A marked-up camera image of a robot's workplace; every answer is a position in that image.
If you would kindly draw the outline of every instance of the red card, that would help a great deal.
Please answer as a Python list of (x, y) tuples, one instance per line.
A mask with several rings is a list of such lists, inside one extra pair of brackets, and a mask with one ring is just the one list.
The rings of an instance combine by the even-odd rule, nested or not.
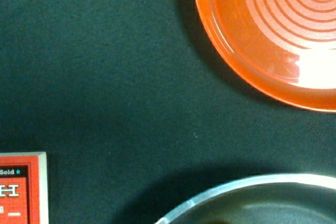
[(0, 154), (0, 223), (47, 224), (45, 153)]

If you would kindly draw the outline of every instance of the white border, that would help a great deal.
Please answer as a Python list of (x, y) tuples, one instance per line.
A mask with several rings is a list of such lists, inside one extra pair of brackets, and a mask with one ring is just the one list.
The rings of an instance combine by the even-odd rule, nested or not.
[(46, 152), (13, 152), (0, 153), (2, 157), (8, 156), (37, 156), (39, 176), (40, 224), (49, 224), (48, 207), (48, 173)]

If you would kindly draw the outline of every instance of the green fabric surface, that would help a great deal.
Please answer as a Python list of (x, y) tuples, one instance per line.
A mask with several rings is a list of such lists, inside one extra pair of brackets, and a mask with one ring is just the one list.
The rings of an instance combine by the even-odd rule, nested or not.
[(241, 80), (194, 0), (0, 0), (0, 151), (47, 152), (50, 223), (154, 223), (235, 178), (336, 176), (335, 123)]

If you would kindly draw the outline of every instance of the bowl rim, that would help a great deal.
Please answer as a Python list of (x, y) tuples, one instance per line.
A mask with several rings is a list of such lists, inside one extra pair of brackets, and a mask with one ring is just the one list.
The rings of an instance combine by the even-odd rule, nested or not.
[(206, 190), (191, 199), (180, 204), (168, 214), (162, 217), (155, 224), (168, 224), (178, 218), (180, 215), (189, 211), (193, 207), (227, 192), (256, 185), (275, 184), (275, 183), (294, 183), (302, 185), (319, 186), (336, 190), (336, 178), (314, 174), (270, 174), (259, 175), (243, 179), (238, 179), (233, 182), (224, 183), (219, 186)]
[(336, 113), (335, 90), (324, 88), (304, 88), (278, 81), (276, 78), (268, 77), (258, 69), (249, 64), (242, 63), (239, 57), (233, 57), (234, 48), (227, 43), (227, 38), (223, 35), (217, 15), (213, 12), (212, 0), (195, 0), (198, 14), (203, 27), (226, 64), (252, 87), (263, 94), (283, 102), (284, 104), (296, 108), (324, 112)]

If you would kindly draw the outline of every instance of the metal bowl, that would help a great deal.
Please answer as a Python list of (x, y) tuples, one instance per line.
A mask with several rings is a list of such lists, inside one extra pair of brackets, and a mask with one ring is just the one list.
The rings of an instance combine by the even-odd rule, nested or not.
[(336, 178), (263, 175), (207, 190), (156, 224), (335, 224)]

